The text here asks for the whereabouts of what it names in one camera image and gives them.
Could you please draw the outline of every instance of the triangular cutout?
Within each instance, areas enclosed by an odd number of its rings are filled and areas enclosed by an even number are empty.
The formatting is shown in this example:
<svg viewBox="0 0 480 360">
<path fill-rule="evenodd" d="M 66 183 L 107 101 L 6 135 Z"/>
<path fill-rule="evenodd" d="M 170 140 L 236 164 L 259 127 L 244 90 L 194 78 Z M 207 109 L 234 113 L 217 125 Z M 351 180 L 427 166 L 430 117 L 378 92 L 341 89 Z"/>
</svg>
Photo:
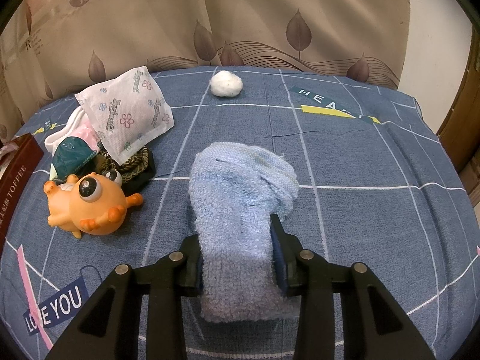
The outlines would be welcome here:
<svg viewBox="0 0 480 360">
<path fill-rule="evenodd" d="M 109 324 L 115 290 L 109 288 L 80 324 L 82 333 L 104 337 Z"/>
<path fill-rule="evenodd" d="M 388 306 L 386 300 L 379 294 L 377 289 L 375 287 L 368 287 L 368 295 L 370 297 L 370 304 L 377 333 L 385 335 L 401 330 L 402 323 Z"/>
</svg>

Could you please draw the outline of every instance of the white packet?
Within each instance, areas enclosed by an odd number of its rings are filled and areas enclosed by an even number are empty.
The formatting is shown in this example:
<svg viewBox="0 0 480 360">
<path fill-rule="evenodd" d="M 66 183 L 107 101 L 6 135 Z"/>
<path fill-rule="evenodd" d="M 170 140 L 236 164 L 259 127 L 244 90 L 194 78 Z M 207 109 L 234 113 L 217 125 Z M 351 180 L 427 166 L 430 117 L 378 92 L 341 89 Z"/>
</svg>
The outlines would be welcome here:
<svg viewBox="0 0 480 360">
<path fill-rule="evenodd" d="M 103 147 L 120 165 L 174 126 L 172 111 L 146 66 L 92 85 L 75 97 Z"/>
</svg>

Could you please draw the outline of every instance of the metal screw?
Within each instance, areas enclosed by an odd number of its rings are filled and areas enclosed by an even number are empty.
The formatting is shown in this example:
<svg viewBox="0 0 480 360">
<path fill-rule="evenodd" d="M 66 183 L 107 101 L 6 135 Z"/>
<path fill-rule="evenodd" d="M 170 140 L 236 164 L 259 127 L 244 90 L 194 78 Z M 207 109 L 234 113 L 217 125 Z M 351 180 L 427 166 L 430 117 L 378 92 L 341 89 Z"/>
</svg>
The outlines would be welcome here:
<svg viewBox="0 0 480 360">
<path fill-rule="evenodd" d="M 304 260 L 311 260 L 314 258 L 314 252 L 308 249 L 304 249 L 300 252 L 300 257 L 302 257 Z"/>
<path fill-rule="evenodd" d="M 169 259 L 171 261 L 180 261 L 183 258 L 183 253 L 181 251 L 174 251 L 170 253 Z"/>
<path fill-rule="evenodd" d="M 128 265 L 127 264 L 120 264 L 117 265 L 115 268 L 115 272 L 119 275 L 123 275 L 128 272 Z"/>
<path fill-rule="evenodd" d="M 367 266 L 364 263 L 357 262 L 353 269 L 355 269 L 359 274 L 364 274 L 367 271 Z"/>
</svg>

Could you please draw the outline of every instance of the beige curtain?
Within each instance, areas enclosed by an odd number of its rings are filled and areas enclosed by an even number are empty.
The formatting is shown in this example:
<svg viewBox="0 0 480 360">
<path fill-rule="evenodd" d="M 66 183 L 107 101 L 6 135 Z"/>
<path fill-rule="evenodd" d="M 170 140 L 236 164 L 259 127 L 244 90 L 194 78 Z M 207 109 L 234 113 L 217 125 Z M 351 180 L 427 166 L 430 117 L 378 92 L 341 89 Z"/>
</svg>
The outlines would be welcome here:
<svg viewBox="0 0 480 360">
<path fill-rule="evenodd" d="M 396 88 L 409 18 L 409 0 L 25 0 L 0 36 L 0 138 L 141 65 L 296 69 Z"/>
</svg>

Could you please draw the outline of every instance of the black pupil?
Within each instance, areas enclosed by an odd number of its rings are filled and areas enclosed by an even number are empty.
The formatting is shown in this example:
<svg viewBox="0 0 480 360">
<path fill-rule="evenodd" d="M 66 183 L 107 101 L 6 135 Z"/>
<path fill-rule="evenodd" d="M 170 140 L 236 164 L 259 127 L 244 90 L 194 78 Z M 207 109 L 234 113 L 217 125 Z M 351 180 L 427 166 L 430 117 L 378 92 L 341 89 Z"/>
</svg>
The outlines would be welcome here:
<svg viewBox="0 0 480 360">
<path fill-rule="evenodd" d="M 97 181 L 93 177 L 85 177 L 80 183 L 78 192 L 80 193 L 80 196 L 87 198 L 88 196 L 92 195 L 96 189 Z"/>
<path fill-rule="evenodd" d="M 107 173 L 105 173 L 105 177 L 109 180 L 115 181 L 115 179 L 117 178 L 117 172 L 114 170 L 108 171 Z"/>
</svg>

